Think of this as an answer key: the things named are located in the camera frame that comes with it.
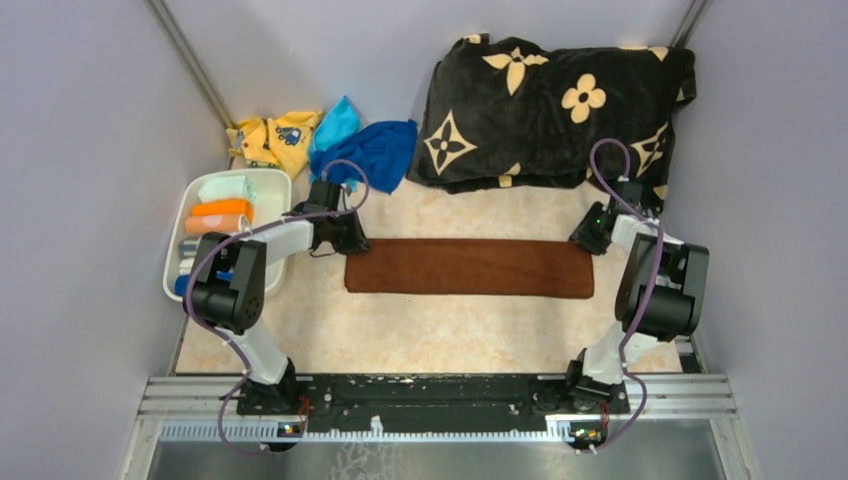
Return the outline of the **brown towel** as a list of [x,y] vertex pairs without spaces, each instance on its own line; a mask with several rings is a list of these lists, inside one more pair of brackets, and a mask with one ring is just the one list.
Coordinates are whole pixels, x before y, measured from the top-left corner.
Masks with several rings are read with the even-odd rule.
[[507,239],[375,239],[346,260],[351,293],[589,299],[591,254],[574,242]]

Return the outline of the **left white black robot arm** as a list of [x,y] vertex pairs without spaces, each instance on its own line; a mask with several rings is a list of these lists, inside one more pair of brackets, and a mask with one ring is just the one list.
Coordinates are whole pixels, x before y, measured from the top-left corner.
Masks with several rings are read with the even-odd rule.
[[316,180],[307,199],[252,232],[202,236],[183,307],[240,359],[244,389],[277,414],[300,399],[296,368],[262,319],[269,266],[329,246],[332,253],[366,253],[370,244],[343,185]]

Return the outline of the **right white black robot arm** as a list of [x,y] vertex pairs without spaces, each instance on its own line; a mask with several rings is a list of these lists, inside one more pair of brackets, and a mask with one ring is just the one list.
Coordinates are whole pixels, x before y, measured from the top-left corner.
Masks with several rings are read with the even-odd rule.
[[607,402],[631,361],[662,343],[688,336],[702,314],[710,252],[659,233],[656,219],[634,216],[642,187],[619,179],[607,204],[594,203],[570,240],[596,256],[610,245],[628,258],[617,291],[615,322],[601,340],[571,361],[563,398],[576,412]]

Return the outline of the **white plastic basket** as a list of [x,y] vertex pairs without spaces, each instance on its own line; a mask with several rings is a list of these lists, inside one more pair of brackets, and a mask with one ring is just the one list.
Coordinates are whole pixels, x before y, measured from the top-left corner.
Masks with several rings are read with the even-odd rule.
[[181,300],[188,278],[188,275],[179,276],[177,273],[178,263],[181,260],[177,254],[177,243],[186,237],[202,236],[188,235],[184,227],[186,218],[191,216],[191,207],[196,204],[203,203],[199,201],[197,196],[199,187],[204,180],[210,177],[229,175],[246,175],[255,186],[257,196],[256,201],[252,203],[254,206],[254,219],[253,222],[250,222],[250,228],[259,227],[272,220],[278,219],[282,214],[289,211],[292,206],[291,179],[287,174],[279,170],[228,170],[203,175],[192,181],[184,191],[181,205],[178,209],[166,253],[165,267],[162,277],[162,288],[166,296],[174,301],[179,302]]

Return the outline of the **dark blue towel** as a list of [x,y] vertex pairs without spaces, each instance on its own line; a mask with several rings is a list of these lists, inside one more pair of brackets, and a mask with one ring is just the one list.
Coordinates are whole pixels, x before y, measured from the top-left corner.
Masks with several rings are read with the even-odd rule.
[[329,163],[347,160],[365,173],[372,189],[392,194],[410,166],[417,139],[414,120],[375,122],[326,150],[317,150],[310,170],[320,178]]

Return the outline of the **yellow printed cloth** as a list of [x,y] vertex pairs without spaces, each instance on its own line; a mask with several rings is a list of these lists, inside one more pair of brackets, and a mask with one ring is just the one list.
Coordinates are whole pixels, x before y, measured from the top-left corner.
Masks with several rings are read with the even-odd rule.
[[251,117],[226,129],[229,152],[241,156],[250,168],[279,169],[296,179],[309,163],[309,147],[323,115],[317,110]]

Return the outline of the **light blue towel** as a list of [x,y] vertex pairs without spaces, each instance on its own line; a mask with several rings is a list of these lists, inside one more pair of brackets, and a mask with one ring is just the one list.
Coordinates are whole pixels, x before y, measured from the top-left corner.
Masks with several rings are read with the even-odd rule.
[[308,154],[312,157],[319,151],[343,142],[361,128],[360,116],[347,96],[343,96],[323,117],[316,128]]

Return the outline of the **salmon rolled towel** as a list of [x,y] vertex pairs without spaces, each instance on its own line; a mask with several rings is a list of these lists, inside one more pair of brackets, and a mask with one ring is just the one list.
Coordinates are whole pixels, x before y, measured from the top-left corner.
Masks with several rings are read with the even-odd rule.
[[188,235],[233,234],[248,230],[250,221],[244,214],[192,215],[186,218],[184,227]]

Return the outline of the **mint green rolled towel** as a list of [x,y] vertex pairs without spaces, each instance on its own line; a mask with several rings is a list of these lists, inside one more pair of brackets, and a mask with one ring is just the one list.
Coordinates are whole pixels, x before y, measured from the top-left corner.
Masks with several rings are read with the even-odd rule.
[[197,192],[200,202],[209,203],[221,200],[240,199],[256,201],[253,182],[246,175],[216,176],[204,180]]

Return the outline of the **black blanket with beige flowers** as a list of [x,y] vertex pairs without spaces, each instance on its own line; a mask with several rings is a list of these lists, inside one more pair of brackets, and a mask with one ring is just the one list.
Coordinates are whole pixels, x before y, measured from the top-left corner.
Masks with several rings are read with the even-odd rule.
[[546,50],[458,40],[432,71],[407,178],[451,194],[572,189],[621,176],[665,206],[674,114],[697,95],[696,56],[665,46]]

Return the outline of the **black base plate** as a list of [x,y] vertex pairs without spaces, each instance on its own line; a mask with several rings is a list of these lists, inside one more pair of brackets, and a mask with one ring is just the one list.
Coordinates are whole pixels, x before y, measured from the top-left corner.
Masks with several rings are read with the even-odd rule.
[[312,374],[235,395],[243,416],[290,415],[308,433],[535,433],[550,415],[627,414],[622,385],[586,390],[563,374]]

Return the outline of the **aluminium frame rail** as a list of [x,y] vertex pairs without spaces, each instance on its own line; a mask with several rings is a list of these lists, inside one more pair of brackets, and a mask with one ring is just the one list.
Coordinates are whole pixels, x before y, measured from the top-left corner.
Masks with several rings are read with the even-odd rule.
[[243,416],[232,375],[151,378],[124,479],[755,479],[720,374],[645,374],[630,411],[541,432],[308,433],[290,415]]

